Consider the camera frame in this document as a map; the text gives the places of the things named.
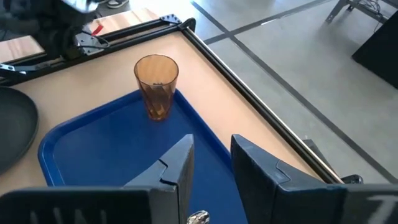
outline floor tile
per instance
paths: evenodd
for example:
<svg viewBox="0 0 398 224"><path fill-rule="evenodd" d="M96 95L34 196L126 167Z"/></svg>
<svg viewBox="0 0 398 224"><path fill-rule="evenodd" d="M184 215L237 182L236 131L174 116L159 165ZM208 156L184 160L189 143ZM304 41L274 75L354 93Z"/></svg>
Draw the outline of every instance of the floor tile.
<svg viewBox="0 0 398 224"><path fill-rule="evenodd" d="M398 177L398 90L351 59L378 22L354 10L325 24L335 4L267 23L237 38Z"/></svg>
<svg viewBox="0 0 398 224"><path fill-rule="evenodd" d="M195 0L228 30L299 7L313 0Z"/></svg>
<svg viewBox="0 0 398 224"><path fill-rule="evenodd" d="M175 14L182 21L191 17L195 18L197 20L195 32L202 40L222 34L222 31L213 25L204 15L197 11L189 1L186 0L132 0L129 4L126 4L119 9L108 9L105 4L101 5L100 12L103 16L110 16L116 13L140 9L143 7L148 8L158 16Z"/></svg>
<svg viewBox="0 0 398 224"><path fill-rule="evenodd" d="M387 182L366 161L317 120L303 105L258 67L229 39L210 48L265 102L300 138L312 139L340 177L359 174L366 183Z"/></svg>

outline tray rim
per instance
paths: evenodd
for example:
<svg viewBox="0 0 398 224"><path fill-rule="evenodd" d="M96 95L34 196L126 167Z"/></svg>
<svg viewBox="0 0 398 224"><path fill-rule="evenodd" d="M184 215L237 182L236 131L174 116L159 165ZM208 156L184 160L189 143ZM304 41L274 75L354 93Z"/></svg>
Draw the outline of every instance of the tray rim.
<svg viewBox="0 0 398 224"><path fill-rule="evenodd" d="M72 119L64 121L64 122L56 125L54 128L52 128L43 137L43 140L40 142L39 150L37 152L39 164L42 169L42 173L43 173L43 176L45 178L47 185L48 186L66 186L65 181L62 178L62 174L61 174L59 168L57 167L57 163L53 159L54 147L51 147L54 144L56 144L57 141L61 138L61 136L59 136L60 129L68 128L68 126L74 124L75 122L79 122L83 119L86 119L87 116L93 116L94 114L103 112L103 110L106 110L106 109L110 110L109 107L122 108L118 105L120 105L122 103L127 103L129 101L135 101L135 100L138 100L139 98L142 98L141 91L134 90L133 92L130 92L130 93L128 93L124 96L121 96L113 101L105 103L97 108L89 110L83 114L80 114L80 115L72 118ZM231 153L227 150L227 148L220 141L220 139L217 137L217 135L205 123L205 121L201 118L201 116L196 112L196 110L192 107L192 105L188 102L188 100L183 96L183 94L178 89L175 90L174 101L181 101L181 103L183 103L184 107L185 107L185 108L183 108L183 110L189 110L189 112L192 115L189 117L189 119L193 120L193 122L199 122L200 132L209 134L212 141L215 141L214 143L217 146L212 147L214 152L222 160L222 163L224 163L229 168L229 171L231 173L233 173Z"/></svg>

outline light wooden tabletop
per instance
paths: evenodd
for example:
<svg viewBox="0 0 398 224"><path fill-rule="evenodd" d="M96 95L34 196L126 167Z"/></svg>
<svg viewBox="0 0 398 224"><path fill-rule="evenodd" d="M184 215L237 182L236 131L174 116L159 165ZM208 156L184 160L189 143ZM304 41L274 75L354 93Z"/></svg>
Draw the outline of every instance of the light wooden tabletop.
<svg viewBox="0 0 398 224"><path fill-rule="evenodd" d="M147 9L104 17L100 19L104 25L102 34L157 18ZM21 42L33 46L30 52L17 47ZM2 44L12 52L1 56L6 60L40 50L29 37ZM0 195L13 189L45 186L37 159L45 134L64 121L137 90L134 65L149 54L167 55L177 62L180 69L177 88L228 149L231 135L241 134L279 159L318 178L224 76L176 32L14 86L37 105L39 130L27 154L0 176Z"/></svg>

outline blue tray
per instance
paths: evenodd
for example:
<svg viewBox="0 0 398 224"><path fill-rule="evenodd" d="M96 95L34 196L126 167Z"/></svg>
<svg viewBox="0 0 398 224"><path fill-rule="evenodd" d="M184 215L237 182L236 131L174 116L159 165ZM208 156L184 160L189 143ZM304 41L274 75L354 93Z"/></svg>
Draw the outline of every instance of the blue tray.
<svg viewBox="0 0 398 224"><path fill-rule="evenodd" d="M162 122L148 118L135 91L58 125L41 142L39 161L50 186L123 186L190 133L190 213L206 210L212 223L247 223L229 152L178 90Z"/></svg>

